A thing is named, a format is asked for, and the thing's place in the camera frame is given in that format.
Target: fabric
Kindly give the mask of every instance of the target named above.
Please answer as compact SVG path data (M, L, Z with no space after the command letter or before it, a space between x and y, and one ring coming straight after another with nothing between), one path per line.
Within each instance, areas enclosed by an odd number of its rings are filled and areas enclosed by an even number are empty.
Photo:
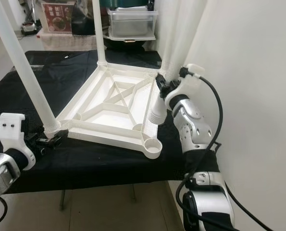
M44 65L41 71L34 72L55 116L97 67L97 51L29 51L26 56L31 65ZM155 51L106 51L106 58L110 63L148 68L161 65ZM1 112L28 115L30 130L42 125L15 71L0 82ZM165 123L159 126L158 139L163 144L162 153L158 159L150 160L137 151L67 138L30 171L23 172L8 193L181 180L185 173L184 161L179 134L170 113Z

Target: black cloth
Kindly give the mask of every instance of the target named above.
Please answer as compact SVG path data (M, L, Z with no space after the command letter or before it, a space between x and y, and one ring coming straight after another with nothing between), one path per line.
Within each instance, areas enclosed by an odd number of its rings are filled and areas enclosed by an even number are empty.
M34 72L55 116L97 66L97 51L29 51L26 56L31 65L44 65L41 71ZM106 58L110 63L148 68L161 65L154 51L106 51ZM0 82L1 112L28 115L30 130L42 125L16 71ZM185 171L181 144L170 114L159 126L158 139L163 144L162 153L158 159L150 160L137 151L67 138L53 153L23 172L8 193L182 179Z

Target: white plastic frame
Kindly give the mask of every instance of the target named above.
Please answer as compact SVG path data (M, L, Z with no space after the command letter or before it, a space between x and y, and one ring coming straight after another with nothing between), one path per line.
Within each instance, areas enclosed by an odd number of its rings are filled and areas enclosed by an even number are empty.
M180 1L172 9L178 16ZM193 9L202 14L203 7ZM106 62L103 44L99 0L93 0L93 11L98 52L98 67L91 74L62 112L54 118L50 106L37 82L25 54L12 30L12 26L0 2L0 37L44 125L48 138L61 129L69 129L69 137L142 151L148 158L157 158L162 150L156 138L157 125L149 122L147 114L158 89L155 77L159 70ZM179 63L170 63L177 23L171 23L165 44L160 72L168 67L178 69ZM179 35L173 60L185 59L195 33L187 30ZM180 49L180 44L187 44Z

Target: plastic container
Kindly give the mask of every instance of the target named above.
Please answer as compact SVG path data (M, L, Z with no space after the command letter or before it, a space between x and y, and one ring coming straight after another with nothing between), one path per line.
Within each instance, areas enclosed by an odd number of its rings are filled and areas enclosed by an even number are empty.
M110 16L112 37L123 37L125 40L135 37L150 37L154 34L157 11L147 11L146 7L117 8L116 11L107 9Z

